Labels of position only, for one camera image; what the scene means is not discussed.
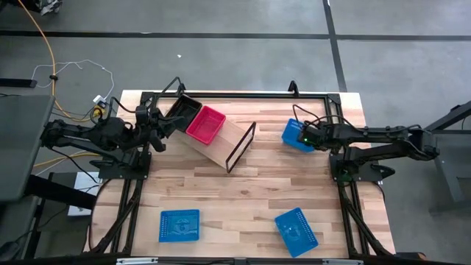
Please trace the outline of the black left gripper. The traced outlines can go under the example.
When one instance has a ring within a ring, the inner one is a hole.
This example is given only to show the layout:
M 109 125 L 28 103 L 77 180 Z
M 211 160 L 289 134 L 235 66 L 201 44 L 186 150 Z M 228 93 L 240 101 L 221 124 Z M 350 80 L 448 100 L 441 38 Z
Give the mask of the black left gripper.
M 139 144 L 143 146 L 150 144 L 156 152 L 164 152 L 166 145 L 162 143 L 162 135 L 159 133 L 160 110 L 156 107 L 148 108 L 145 105 L 139 105 L 135 109 L 135 117 Z M 164 117 L 161 120 L 161 126 L 167 138 L 169 138 L 175 130 L 181 130 L 183 125 L 183 116 Z

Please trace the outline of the blue plastic basket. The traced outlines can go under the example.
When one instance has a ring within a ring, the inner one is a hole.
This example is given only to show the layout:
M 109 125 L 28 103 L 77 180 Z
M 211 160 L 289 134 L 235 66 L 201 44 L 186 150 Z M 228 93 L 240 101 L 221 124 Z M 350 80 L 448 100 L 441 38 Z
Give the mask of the blue plastic basket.
M 301 133 L 301 126 L 302 123 L 300 121 L 289 119 L 281 136 L 283 143 L 302 152 L 313 152 L 315 149 L 312 146 L 307 146 L 298 140 Z
M 275 217 L 275 224 L 292 258 L 319 246 L 319 242 L 300 208 L 294 208 Z
M 162 211 L 159 242 L 198 241 L 199 216 L 197 209 Z

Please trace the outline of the black plastic basket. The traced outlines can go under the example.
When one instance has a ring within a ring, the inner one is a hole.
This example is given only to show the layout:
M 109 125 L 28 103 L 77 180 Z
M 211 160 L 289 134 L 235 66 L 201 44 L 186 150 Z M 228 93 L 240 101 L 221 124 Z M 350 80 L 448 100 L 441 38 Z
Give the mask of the black plastic basket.
M 177 117 L 176 129 L 185 132 L 202 108 L 202 103 L 189 96 L 181 95 L 166 113 L 166 118 Z

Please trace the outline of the red plastic basket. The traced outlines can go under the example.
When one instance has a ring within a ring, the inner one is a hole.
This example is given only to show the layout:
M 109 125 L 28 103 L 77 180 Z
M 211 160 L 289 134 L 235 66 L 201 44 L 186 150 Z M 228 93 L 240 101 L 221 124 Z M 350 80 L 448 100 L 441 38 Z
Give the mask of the red plastic basket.
M 225 123 L 226 115 L 204 105 L 185 133 L 199 142 L 209 145 Z

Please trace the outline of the white cardboard box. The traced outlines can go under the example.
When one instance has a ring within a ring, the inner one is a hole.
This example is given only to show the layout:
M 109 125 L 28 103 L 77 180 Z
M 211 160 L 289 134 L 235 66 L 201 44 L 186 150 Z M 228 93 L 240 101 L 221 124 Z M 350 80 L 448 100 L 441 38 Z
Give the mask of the white cardboard box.
M 91 179 L 86 173 L 78 172 L 74 183 L 74 189 L 78 191 L 84 191 L 87 194 L 96 196 L 99 190 L 102 180 L 99 178 L 98 172 L 90 172 Z M 91 210 L 85 208 L 79 208 L 77 206 L 68 207 L 68 216 L 90 216 Z

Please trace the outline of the black desk crossbar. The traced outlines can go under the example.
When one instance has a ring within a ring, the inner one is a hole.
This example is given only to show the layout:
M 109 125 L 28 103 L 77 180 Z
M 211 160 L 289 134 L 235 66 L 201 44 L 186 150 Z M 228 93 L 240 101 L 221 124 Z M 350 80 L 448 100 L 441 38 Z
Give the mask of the black desk crossbar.
M 24 196 L 36 196 L 42 199 L 61 202 L 91 210 L 96 202 L 96 196 L 79 191 L 51 180 L 31 174 L 24 189 Z

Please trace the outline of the grey desk with black legs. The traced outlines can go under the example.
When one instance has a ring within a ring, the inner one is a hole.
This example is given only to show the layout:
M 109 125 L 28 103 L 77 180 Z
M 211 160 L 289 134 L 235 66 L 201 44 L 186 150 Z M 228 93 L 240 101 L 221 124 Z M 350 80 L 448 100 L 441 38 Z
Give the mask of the grey desk with black legs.
M 419 178 L 413 183 L 431 200 L 427 212 L 471 215 L 471 100 L 450 110 L 415 105 L 407 118 L 430 131 L 441 151 L 427 162 L 406 159 L 407 175 Z

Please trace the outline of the black flat bar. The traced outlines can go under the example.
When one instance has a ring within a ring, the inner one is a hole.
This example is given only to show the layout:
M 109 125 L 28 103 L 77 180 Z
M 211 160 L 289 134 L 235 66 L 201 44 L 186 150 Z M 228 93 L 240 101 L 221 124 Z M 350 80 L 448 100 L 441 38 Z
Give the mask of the black flat bar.
M 35 88 L 38 81 L 34 79 L 0 78 L 0 87 Z

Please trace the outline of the person's shoe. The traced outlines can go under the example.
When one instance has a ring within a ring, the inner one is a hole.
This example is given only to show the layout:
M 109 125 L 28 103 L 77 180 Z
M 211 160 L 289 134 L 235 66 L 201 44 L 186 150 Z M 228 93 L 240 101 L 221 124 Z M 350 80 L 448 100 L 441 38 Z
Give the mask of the person's shoe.
M 63 0 L 39 0 L 38 7 L 41 15 L 58 13 L 63 4 Z

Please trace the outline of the wooden shelf with black frame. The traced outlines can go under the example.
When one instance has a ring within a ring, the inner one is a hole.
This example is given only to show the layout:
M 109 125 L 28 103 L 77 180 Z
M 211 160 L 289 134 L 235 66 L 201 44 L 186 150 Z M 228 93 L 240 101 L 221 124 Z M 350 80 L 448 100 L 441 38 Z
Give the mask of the wooden shelf with black frame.
M 164 97 L 175 97 L 176 100 L 174 102 L 176 102 L 181 95 L 189 96 L 192 99 L 201 102 L 199 100 L 200 96 L 187 91 L 184 83 L 181 82 L 179 77 L 175 77 L 172 82 L 178 83 L 178 88 L 174 93 L 169 91 L 169 87 L 172 86 L 172 83 L 169 83 L 161 92 L 143 92 L 141 94 L 140 102 L 149 107 L 156 107 L 159 99 Z M 171 106 L 164 111 L 165 114 L 169 111 Z M 180 132 L 179 130 L 175 130 L 171 137 L 187 144 L 190 148 L 198 151 L 214 163 L 225 168 L 227 173 L 231 173 L 241 156 L 247 149 L 249 149 L 249 146 L 255 137 L 256 126 L 257 123 L 253 122 L 244 130 L 226 117 L 225 123 L 219 133 L 209 145 L 203 144 L 187 135 L 185 132 Z

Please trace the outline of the black aluminium table frame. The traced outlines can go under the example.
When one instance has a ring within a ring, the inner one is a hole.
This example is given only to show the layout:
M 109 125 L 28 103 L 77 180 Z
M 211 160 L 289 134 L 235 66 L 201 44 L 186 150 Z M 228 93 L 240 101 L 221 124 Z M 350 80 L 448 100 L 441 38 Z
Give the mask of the black aluminium table frame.
M 253 127 L 248 150 L 228 172 L 173 135 L 167 149 L 154 153 L 144 182 L 134 256 L 286 258 L 288 250 L 275 225 L 282 213 L 299 208 L 319 244 L 310 258 L 345 258 L 347 243 L 338 190 L 325 152 L 305 153 L 282 142 L 286 122 L 335 111 L 357 126 L 365 123 L 360 96 L 340 93 L 340 105 L 326 93 L 296 98 L 285 92 L 213 91 L 198 93 L 203 104 L 224 113 L 242 130 Z M 199 239 L 162 243 L 160 215 L 168 210 L 200 212 Z

